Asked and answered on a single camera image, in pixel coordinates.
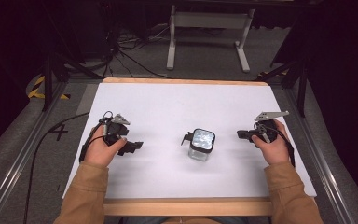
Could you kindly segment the person's left hand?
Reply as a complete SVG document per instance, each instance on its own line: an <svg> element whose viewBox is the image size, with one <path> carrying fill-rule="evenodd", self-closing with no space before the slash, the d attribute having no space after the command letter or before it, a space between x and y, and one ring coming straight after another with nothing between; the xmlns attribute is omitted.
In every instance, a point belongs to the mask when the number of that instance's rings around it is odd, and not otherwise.
<svg viewBox="0 0 358 224"><path fill-rule="evenodd" d="M108 146L103 140L103 128L99 127L94 130L94 134L91 137L84 162L101 165L107 167L115 155L121 150L127 143L126 138L120 138L113 145Z"/></svg>

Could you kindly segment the aluminium floor rail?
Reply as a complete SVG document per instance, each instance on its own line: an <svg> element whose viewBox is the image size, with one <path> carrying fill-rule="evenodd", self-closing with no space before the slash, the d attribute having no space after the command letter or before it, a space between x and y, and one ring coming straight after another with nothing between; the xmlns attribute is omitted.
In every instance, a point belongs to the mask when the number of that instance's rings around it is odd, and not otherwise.
<svg viewBox="0 0 358 224"><path fill-rule="evenodd" d="M52 93L51 103L48 106L45 112L41 112L35 121L34 127L30 132L30 135L24 142L24 145L21 148L21 151L17 155L16 159L11 163L10 168L8 169L4 180L0 184L0 211L7 201L8 196L16 185L18 179L21 176L21 173L31 157L31 154L34 152L34 148L36 142L41 137L41 132L48 120L48 116L50 115L52 109L59 101L62 92L66 88L65 82L59 82Z"/></svg>
<svg viewBox="0 0 358 224"><path fill-rule="evenodd" d="M301 130L306 137L307 143L310 146L311 159L318 172L319 177L321 178L321 182L324 186L324 191L326 192L326 195L329 198L329 201L335 211L338 223L354 224L354 219L348 209L347 204L345 203L342 193L338 187L337 181L334 178L334 175L331 172L321 149L314 142L314 137L311 133L310 126L307 123L306 119L303 118L298 112L295 94L291 90L284 90L284 93L286 95L286 98L288 99L289 105L294 110L296 122L301 127Z"/></svg>

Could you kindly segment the white metal stand frame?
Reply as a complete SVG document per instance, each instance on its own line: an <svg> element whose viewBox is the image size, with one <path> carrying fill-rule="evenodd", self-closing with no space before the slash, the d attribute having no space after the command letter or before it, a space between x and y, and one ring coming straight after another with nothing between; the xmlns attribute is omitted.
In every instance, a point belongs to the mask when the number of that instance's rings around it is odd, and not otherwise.
<svg viewBox="0 0 358 224"><path fill-rule="evenodd" d="M255 11L253 9L249 9L243 14L178 11L176 5L172 5L169 24L170 44L166 64L167 69L173 70L174 68L176 28L216 28L241 30L241 38L234 43L234 46L239 57L242 71L249 73L250 65L245 55L244 45L251 29L254 14Z"/></svg>

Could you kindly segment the person's right hand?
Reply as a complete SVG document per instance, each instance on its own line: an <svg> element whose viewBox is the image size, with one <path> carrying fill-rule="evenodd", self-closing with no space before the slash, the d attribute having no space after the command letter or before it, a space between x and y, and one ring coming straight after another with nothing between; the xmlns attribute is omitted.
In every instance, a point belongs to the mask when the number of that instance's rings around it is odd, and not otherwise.
<svg viewBox="0 0 358 224"><path fill-rule="evenodd" d="M263 157L269 165L290 161L288 147L286 145L287 133L285 127L278 120L274 120L274 122L277 126L277 130L282 135L277 135L277 138L273 142L266 143L258 136L252 136L254 144L262 151Z"/></svg>

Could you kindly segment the clear jar with black lid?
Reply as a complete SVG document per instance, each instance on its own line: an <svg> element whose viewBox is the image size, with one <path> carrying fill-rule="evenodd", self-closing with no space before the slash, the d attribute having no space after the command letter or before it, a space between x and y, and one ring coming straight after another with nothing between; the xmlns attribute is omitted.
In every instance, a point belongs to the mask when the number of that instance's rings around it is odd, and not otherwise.
<svg viewBox="0 0 358 224"><path fill-rule="evenodd" d="M207 161L213 151L215 134L201 128L187 132L181 144L189 142L188 157L196 161Z"/></svg>

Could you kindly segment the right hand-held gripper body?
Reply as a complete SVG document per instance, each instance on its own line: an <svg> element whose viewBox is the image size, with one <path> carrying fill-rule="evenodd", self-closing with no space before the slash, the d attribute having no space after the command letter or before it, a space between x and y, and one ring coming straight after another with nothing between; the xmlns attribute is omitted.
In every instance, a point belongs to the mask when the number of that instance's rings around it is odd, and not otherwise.
<svg viewBox="0 0 358 224"><path fill-rule="evenodd" d="M275 119L289 115L288 111L283 112L261 112L255 118L255 135L266 143L271 143L277 139L277 136L283 138L285 142L288 139L278 130Z"/></svg>

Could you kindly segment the yellow black floor tape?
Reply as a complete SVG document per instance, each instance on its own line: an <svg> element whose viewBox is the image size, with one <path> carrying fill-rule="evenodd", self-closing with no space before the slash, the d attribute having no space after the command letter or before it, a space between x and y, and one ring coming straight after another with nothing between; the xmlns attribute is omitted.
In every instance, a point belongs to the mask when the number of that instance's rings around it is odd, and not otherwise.
<svg viewBox="0 0 358 224"><path fill-rule="evenodd" d="M44 81L45 81L45 76L43 75L39 76L39 78L35 81L33 87L31 88L31 90L29 91L28 98L45 99L45 94L38 91ZM69 100L71 99L71 94L62 94L60 99Z"/></svg>

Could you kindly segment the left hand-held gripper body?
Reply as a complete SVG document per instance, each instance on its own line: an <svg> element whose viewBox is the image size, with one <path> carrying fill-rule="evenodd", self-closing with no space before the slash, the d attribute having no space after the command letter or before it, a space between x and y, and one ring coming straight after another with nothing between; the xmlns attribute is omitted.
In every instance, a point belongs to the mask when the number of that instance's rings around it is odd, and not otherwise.
<svg viewBox="0 0 358 224"><path fill-rule="evenodd" d="M122 135L127 135L129 130L127 125L130 123L120 114L100 119L103 125L103 140L108 145L113 145Z"/></svg>

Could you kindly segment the black tripod stand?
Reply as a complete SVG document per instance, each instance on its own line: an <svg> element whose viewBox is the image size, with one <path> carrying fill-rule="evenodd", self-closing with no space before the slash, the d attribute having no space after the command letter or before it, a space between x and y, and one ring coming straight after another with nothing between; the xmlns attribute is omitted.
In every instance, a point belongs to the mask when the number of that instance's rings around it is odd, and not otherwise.
<svg viewBox="0 0 358 224"><path fill-rule="evenodd" d="M296 98L296 108L302 118L305 117L305 95L308 77L308 68L305 61L292 61L290 63L279 66L267 73L262 72L255 81L267 82L269 79L276 77L282 72L286 72L283 80L280 82L284 89L292 89L298 83L298 91Z"/></svg>
<svg viewBox="0 0 358 224"><path fill-rule="evenodd" d="M60 54L57 52L52 52L48 55L46 62L43 66L43 75L45 77L45 100L43 111L47 111L53 102L53 79L52 76L55 76L58 79L59 83L67 82L69 80L69 73L66 64L71 65L75 70L80 71L85 74L87 77L93 79L103 79L103 77L98 76L85 66L80 63Z"/></svg>

